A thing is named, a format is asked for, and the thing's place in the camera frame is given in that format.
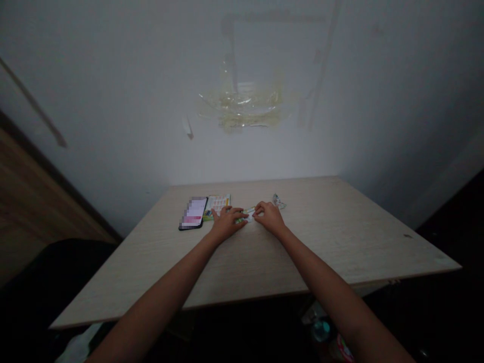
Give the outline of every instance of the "person's right hand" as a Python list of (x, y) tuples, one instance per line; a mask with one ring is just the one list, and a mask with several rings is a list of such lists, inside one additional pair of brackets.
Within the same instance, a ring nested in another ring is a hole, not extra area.
[(281, 231), (286, 227), (279, 208), (271, 202), (259, 202), (255, 207), (255, 210), (253, 218), (272, 234), (276, 235), (278, 231)]

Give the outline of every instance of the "pixelated screen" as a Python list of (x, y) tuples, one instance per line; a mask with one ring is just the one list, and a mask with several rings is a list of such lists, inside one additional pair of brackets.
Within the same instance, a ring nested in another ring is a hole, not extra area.
[(192, 197), (180, 220), (180, 229), (191, 229), (202, 223), (207, 197)]

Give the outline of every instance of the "smartphone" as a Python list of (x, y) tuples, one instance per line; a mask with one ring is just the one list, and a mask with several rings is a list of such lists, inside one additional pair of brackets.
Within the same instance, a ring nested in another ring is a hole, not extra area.
[(200, 228), (203, 224), (203, 211), (208, 197), (192, 197), (188, 202), (178, 226), (179, 230)]

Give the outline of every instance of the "colorful card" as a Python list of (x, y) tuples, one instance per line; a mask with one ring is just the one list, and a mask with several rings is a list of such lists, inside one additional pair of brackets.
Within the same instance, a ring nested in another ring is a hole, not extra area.
[(213, 215), (211, 209), (220, 214), (223, 207), (230, 205), (230, 194), (220, 195), (220, 196), (209, 196), (207, 201), (207, 206), (203, 212), (203, 220), (209, 221), (213, 220)]

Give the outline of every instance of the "light wood tabletop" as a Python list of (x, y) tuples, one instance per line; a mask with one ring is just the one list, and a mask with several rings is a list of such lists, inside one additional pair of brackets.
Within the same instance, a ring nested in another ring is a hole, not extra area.
[[(178, 230), (191, 197), (231, 194), (231, 205), (249, 208), (274, 193), (287, 204), (286, 225), (353, 286), (460, 268), (338, 177), (170, 187), (51, 327), (121, 317), (212, 227)], [(184, 308), (307, 290), (282, 245), (253, 221), (217, 249)]]

